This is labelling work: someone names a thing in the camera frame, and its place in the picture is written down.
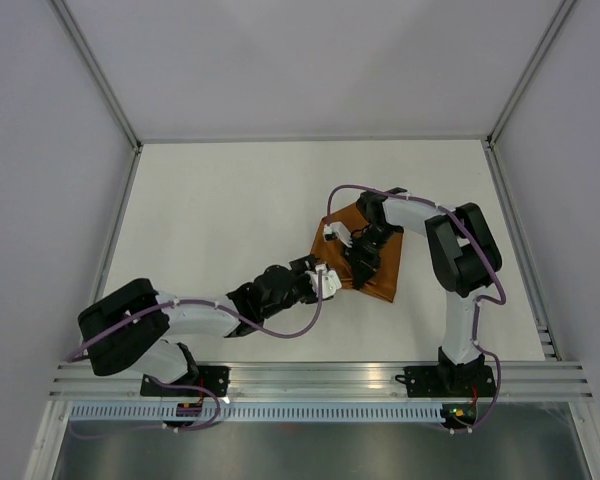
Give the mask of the orange-brown cloth napkin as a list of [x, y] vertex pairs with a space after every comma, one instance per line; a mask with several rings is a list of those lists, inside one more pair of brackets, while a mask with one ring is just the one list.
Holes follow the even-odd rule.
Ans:
[[[333, 222], [341, 222], [350, 232], [362, 229], [367, 225], [363, 215], [354, 203], [334, 211], [331, 215]], [[326, 218], [323, 217], [310, 250], [320, 263], [327, 263], [336, 270], [344, 289], [353, 290], [353, 272], [342, 253], [344, 245], [339, 240], [325, 241], [323, 236]], [[361, 288], [361, 292], [374, 298], [392, 303], [394, 301], [399, 269], [403, 233], [395, 233], [380, 252], [380, 268], [378, 272]]]

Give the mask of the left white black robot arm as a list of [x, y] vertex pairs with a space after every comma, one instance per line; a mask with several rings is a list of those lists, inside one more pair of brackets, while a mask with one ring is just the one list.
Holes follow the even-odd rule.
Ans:
[[178, 297], [157, 290], [147, 278], [136, 278], [79, 314], [83, 343], [68, 359], [89, 361], [99, 377], [136, 371], [186, 396], [196, 389], [199, 373], [180, 337], [234, 339], [262, 333], [295, 339], [311, 328], [282, 333], [266, 327], [266, 321], [297, 304], [321, 308], [340, 287], [338, 274], [312, 255], [288, 266], [272, 265], [215, 298]]

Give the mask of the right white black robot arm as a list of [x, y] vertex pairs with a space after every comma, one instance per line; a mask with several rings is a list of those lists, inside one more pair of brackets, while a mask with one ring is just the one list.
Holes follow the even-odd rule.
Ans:
[[503, 289], [497, 278], [502, 257], [481, 209], [466, 203], [449, 210], [401, 188], [365, 191], [356, 208], [366, 224], [343, 248], [354, 289], [378, 279], [387, 264], [381, 257], [386, 244], [412, 231], [426, 239], [435, 278], [446, 292], [445, 334], [436, 364], [405, 367], [396, 381], [411, 398], [495, 396], [499, 373], [486, 363], [489, 354], [479, 345], [478, 324], [487, 288]]

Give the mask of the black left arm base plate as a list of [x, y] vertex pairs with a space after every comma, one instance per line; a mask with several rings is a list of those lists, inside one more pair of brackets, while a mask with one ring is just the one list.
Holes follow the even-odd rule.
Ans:
[[206, 397], [208, 390], [216, 397], [224, 397], [230, 383], [230, 369], [227, 366], [202, 365], [193, 372], [186, 373], [183, 377], [171, 384], [162, 385], [148, 375], [144, 375], [141, 382], [141, 397]]

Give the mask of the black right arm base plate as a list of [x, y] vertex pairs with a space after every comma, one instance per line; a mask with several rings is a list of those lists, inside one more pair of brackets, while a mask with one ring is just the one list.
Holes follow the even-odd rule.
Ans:
[[468, 378], [452, 381], [443, 379], [437, 366], [412, 365], [404, 367], [403, 373], [395, 379], [405, 386], [407, 396], [415, 399], [490, 398], [496, 393], [496, 380], [489, 366]]

